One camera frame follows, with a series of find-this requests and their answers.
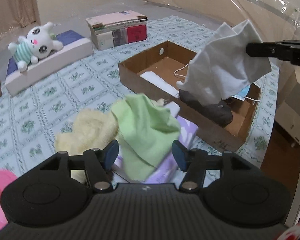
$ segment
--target striped shirt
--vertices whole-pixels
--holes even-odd
[[[23,42],[18,44],[17,51],[13,55],[13,58],[16,61],[16,63],[18,63],[21,60],[24,60],[27,64],[29,64],[31,61],[31,56],[32,53],[29,49],[27,42]]]

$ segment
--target wooden floor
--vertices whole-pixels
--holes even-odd
[[[294,196],[300,171],[300,145],[291,147],[292,138],[276,122],[261,170],[270,178],[280,181]]]

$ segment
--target plush toy ear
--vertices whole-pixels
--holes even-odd
[[[63,43],[61,41],[53,41],[53,49],[61,50],[63,48]]]
[[[47,22],[45,25],[42,26],[43,29],[47,30],[47,32],[50,32],[53,28],[53,23],[52,22]]]

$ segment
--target gray cloth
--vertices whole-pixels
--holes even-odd
[[[198,100],[187,91],[179,90],[179,96],[182,102],[221,127],[225,127],[232,122],[233,116],[231,108],[223,100],[215,105],[202,106]]]

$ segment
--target white logo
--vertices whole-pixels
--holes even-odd
[[[142,190],[148,191],[148,190],[151,190],[151,187],[149,187],[149,186],[144,186],[144,187],[142,187]]]

